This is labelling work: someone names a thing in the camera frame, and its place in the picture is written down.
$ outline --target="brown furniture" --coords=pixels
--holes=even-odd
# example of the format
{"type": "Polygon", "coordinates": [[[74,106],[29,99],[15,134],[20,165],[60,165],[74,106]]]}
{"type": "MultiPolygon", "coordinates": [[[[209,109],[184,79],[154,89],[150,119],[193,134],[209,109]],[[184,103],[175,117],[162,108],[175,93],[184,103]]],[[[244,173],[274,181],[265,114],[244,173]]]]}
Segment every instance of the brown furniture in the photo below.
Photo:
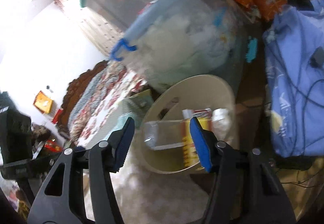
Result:
{"type": "Polygon", "coordinates": [[[106,60],[99,62],[92,70],[82,73],[77,79],[74,79],[69,83],[66,90],[66,95],[64,96],[63,103],[61,105],[63,111],[56,124],[59,134],[64,138],[69,139],[67,123],[69,121],[71,111],[81,98],[92,78],[102,71],[107,66],[107,63],[108,61],[106,60]]]}

